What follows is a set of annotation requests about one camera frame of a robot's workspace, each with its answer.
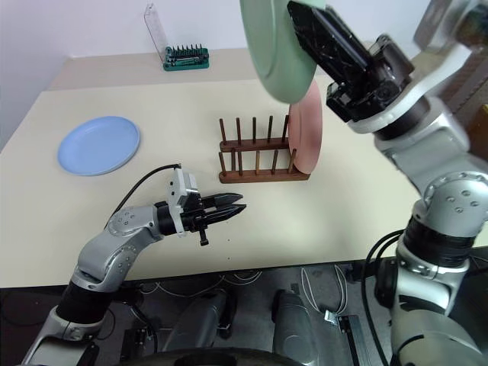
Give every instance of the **black floor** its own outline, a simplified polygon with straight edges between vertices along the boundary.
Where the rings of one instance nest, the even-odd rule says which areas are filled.
[[[317,303],[330,309],[335,309],[339,303],[340,293],[336,283],[336,275],[332,265],[307,266],[310,281],[313,286]],[[162,283],[165,288],[178,293],[191,294],[200,289],[215,284],[219,280],[217,274],[207,274],[193,276],[181,280],[170,280]],[[368,293],[371,299],[371,312],[380,336],[385,353],[389,358],[390,352],[390,330],[388,322],[389,313],[380,307],[372,295],[373,279],[368,280]],[[470,333],[483,338],[488,332],[486,320],[480,321],[477,311],[486,314],[488,301],[486,297],[486,277],[478,276],[471,282],[474,285],[464,286],[469,293],[461,294],[465,303],[469,306],[476,304],[477,309],[458,311],[460,317],[469,324]],[[243,347],[256,348],[271,351],[274,323],[271,321],[271,304],[277,290],[297,289],[306,303],[303,290],[300,285],[300,268],[279,268],[263,271],[262,276],[253,284],[246,286],[234,286],[222,283],[222,287],[231,287],[238,296],[238,309],[233,322],[233,334],[230,339],[224,340],[217,338],[215,347]],[[147,290],[152,288],[151,284],[145,286]],[[2,306],[4,314],[13,322],[17,323],[37,323],[42,322],[50,309],[56,306],[59,297],[56,295],[39,294],[32,291],[10,291],[2,290]],[[152,294],[145,295],[145,300],[141,309],[155,323],[159,323],[159,344],[164,343],[169,334],[169,330],[176,323],[181,312],[191,302],[191,299],[174,297],[157,290]],[[321,365],[350,365],[352,364],[348,343],[339,328],[324,322],[323,316],[310,310],[313,330],[315,332],[317,345],[319,346]],[[111,305],[116,318],[116,325],[113,334],[104,341],[97,341],[100,346],[100,355],[96,365],[117,364],[119,362],[124,330],[140,326],[138,320],[130,312],[130,309],[121,303]],[[379,365],[380,360],[374,348],[364,311],[361,304],[359,283],[348,284],[348,306],[344,315],[356,314],[359,316],[364,334],[364,341],[369,351],[371,365]],[[112,318],[108,318],[104,325],[100,337],[108,334],[111,328]],[[30,344],[34,340],[41,325],[19,326],[9,324],[5,319],[2,320],[2,366],[19,364]],[[147,354],[152,352],[151,342],[147,342]]]

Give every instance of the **screwdriver bit set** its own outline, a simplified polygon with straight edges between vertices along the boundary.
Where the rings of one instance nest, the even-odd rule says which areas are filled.
[[[206,69],[208,66],[208,49],[203,48],[201,44],[165,49],[165,60],[162,64],[165,71]]]

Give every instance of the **beige table surface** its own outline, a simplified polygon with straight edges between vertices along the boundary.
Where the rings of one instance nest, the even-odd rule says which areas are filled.
[[[324,93],[330,79],[316,79]],[[322,151],[308,181],[219,183],[218,119],[224,118],[232,139],[235,117],[241,117],[246,138],[253,116],[264,136],[272,114],[279,135],[278,121],[287,108],[257,80],[43,92],[0,154],[0,287],[66,284],[79,251],[103,229],[132,185],[149,170],[175,162],[195,175],[202,195],[240,193],[248,207],[211,226],[208,246],[199,246],[197,233],[152,244],[128,279],[365,258],[383,234],[406,225],[417,194],[374,148],[372,136],[354,134],[325,105]],[[137,124],[137,154],[106,175],[64,172],[56,161],[63,137],[103,115]],[[271,152],[262,155],[262,167],[270,165]],[[253,153],[244,154],[245,169],[253,167],[253,158]],[[279,160],[287,164],[286,156]],[[128,204],[166,199],[170,175],[152,177]],[[486,238],[484,230],[477,244]]]

